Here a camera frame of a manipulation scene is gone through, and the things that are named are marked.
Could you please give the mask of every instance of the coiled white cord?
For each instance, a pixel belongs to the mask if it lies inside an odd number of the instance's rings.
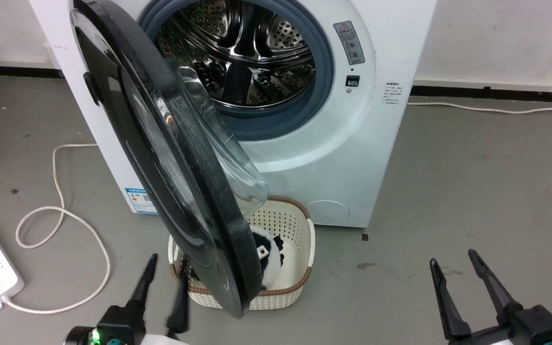
[[[530,109],[528,111],[505,111],[502,109],[466,107],[465,105],[458,105],[458,104],[445,103],[445,102],[408,102],[407,105],[443,105],[444,107],[466,109],[468,111],[499,112],[501,114],[532,114],[532,112],[552,111],[552,108]]]
[[[64,308],[60,308],[60,309],[56,309],[56,310],[33,310],[33,309],[18,306],[17,304],[14,304],[9,299],[9,297],[4,296],[3,297],[4,303],[8,304],[10,307],[15,308],[15,309],[20,310],[20,311],[30,312],[31,314],[56,314],[58,312],[68,311],[70,309],[76,308],[77,306],[81,306],[81,305],[85,304],[86,302],[90,301],[93,297],[98,295],[99,292],[101,292],[101,290],[103,289],[105,284],[108,282],[108,279],[110,277],[110,257],[108,256],[108,252],[106,251],[105,246],[103,245],[104,243],[101,241],[101,238],[99,238],[99,235],[97,234],[95,229],[89,223],[87,223],[85,220],[83,220],[79,216],[76,216],[72,212],[69,212],[68,210],[65,209],[65,200],[63,199],[63,192],[61,192],[61,187],[59,186],[59,181],[57,181],[57,151],[59,151],[59,149],[62,149],[64,147],[94,147],[94,146],[97,146],[97,144],[66,144],[66,145],[57,146],[57,148],[55,148],[55,150],[52,152],[52,175],[53,175],[53,179],[55,180],[55,187],[57,188],[57,193],[59,193],[59,199],[61,200],[61,207],[44,206],[44,207],[40,207],[40,208],[37,208],[37,209],[32,210],[31,212],[29,212],[26,216],[24,216],[24,218],[22,220],[20,220],[20,223],[18,223],[18,226],[16,227],[16,242],[18,243],[18,245],[20,245],[22,248],[25,248],[25,249],[32,249],[32,248],[39,247],[40,245],[46,243],[48,240],[50,240],[50,238],[52,238],[52,236],[55,235],[57,230],[59,230],[59,227],[61,227],[61,223],[63,222],[64,215],[67,214],[71,218],[74,218],[75,220],[79,221],[82,225],[84,225],[87,229],[89,229],[92,232],[93,236],[95,236],[95,240],[97,240],[97,243],[99,244],[99,247],[101,248],[101,251],[103,252],[103,254],[105,256],[105,277],[101,281],[101,284],[99,285],[97,290],[95,290],[95,292],[92,293],[89,297],[86,297],[85,299],[79,301],[78,303],[74,303],[74,304],[72,304],[70,306],[66,306]],[[41,240],[37,244],[24,244],[20,240],[20,236],[19,236],[20,229],[21,229],[22,225],[25,223],[25,221],[30,216],[32,216],[33,214],[38,213],[42,210],[57,210],[57,211],[61,212],[61,216],[59,217],[59,222],[57,223],[55,228],[50,232],[50,234],[46,238],[44,238],[44,240]]]

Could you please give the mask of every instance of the brown basket rim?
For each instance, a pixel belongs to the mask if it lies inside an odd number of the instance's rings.
[[[308,213],[308,210],[306,209],[306,207],[304,207],[304,205],[299,203],[299,201],[296,201],[296,200],[291,199],[291,198],[287,198],[285,196],[270,196],[267,200],[268,201],[278,201],[278,202],[281,202],[281,203],[287,203],[287,204],[291,204],[293,206],[296,206],[300,211],[302,211],[302,213],[304,214],[306,219],[311,218],[310,214]],[[169,264],[169,272],[172,275],[172,279],[176,283],[176,285],[180,284],[180,280],[178,280],[178,274],[176,273],[176,268],[175,268],[174,264]],[[261,290],[257,296],[258,297],[278,296],[278,295],[286,295],[288,293],[295,292],[298,289],[300,289],[302,286],[304,286],[304,284],[306,284],[309,277],[311,276],[311,272],[312,272],[312,267],[309,266],[308,268],[306,268],[306,271],[305,271],[303,277],[298,282],[296,282],[296,284],[294,284],[293,286],[288,287],[288,288],[281,288],[281,289],[278,289],[278,290]],[[190,286],[190,285],[189,285],[189,292],[200,293],[202,295],[210,295],[210,292],[208,291],[207,288],[198,288],[198,287]]]

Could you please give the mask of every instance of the stainless steel drum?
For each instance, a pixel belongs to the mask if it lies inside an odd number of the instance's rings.
[[[266,109],[290,100],[315,76],[304,38],[283,17],[241,0],[199,1],[169,18],[164,57],[193,66],[213,101]]]

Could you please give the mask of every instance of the woven basket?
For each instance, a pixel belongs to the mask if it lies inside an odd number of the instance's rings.
[[[315,231],[308,211],[293,199],[271,196],[265,205],[248,219],[274,236],[280,236],[284,244],[285,261],[274,290],[261,290],[250,302],[250,310],[274,310],[293,304],[302,293],[305,282],[311,275],[315,253]],[[169,241],[169,262],[172,278],[178,284],[182,253]],[[219,303],[204,288],[201,282],[189,282],[191,299],[202,306],[221,308]]]

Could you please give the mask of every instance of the blue and white sticker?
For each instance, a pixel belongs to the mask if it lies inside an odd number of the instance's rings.
[[[153,202],[150,200],[149,195],[144,189],[125,188],[125,192],[127,192],[127,195],[131,200],[131,204],[136,209],[137,213],[157,214],[157,210],[155,209],[155,206],[153,206]]]

